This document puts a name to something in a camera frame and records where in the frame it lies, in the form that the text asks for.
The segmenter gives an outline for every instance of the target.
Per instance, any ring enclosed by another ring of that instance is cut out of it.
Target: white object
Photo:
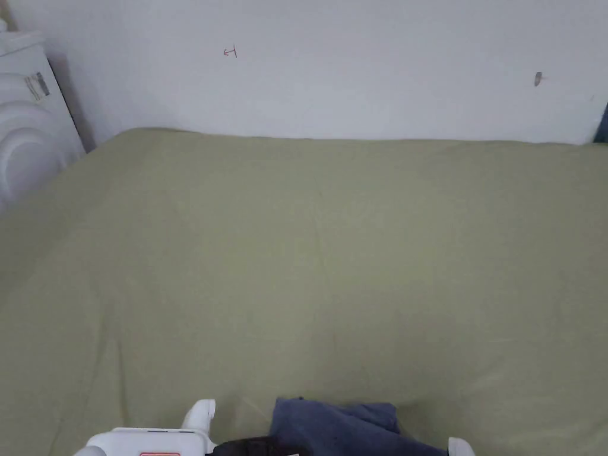
[[[457,437],[450,437],[447,440],[447,453],[449,456],[475,456],[471,445],[466,440]]]
[[[75,456],[202,456],[215,444],[209,438],[215,401],[198,401],[186,414],[182,429],[117,427],[94,435]]]
[[[0,213],[85,151],[39,33],[0,33]]]

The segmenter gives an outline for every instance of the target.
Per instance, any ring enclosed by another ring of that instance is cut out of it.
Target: wall mark
[[[226,49],[224,49],[224,55],[228,55],[231,52],[234,52],[234,57],[236,58],[237,57],[237,48],[234,44],[232,45],[232,50],[227,51]]]

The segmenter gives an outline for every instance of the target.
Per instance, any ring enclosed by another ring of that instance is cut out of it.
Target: white washing machine
[[[0,214],[85,155],[39,33],[0,33]]]

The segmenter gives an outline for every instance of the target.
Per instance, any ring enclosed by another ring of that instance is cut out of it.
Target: blue cloth
[[[391,404],[335,407],[304,399],[277,399],[270,435],[303,446],[313,456],[446,456],[446,450],[399,434]]]

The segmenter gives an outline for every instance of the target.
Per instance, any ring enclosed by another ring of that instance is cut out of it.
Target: green bed sheet
[[[478,455],[608,447],[608,148],[132,130],[0,219],[0,454],[389,401]]]

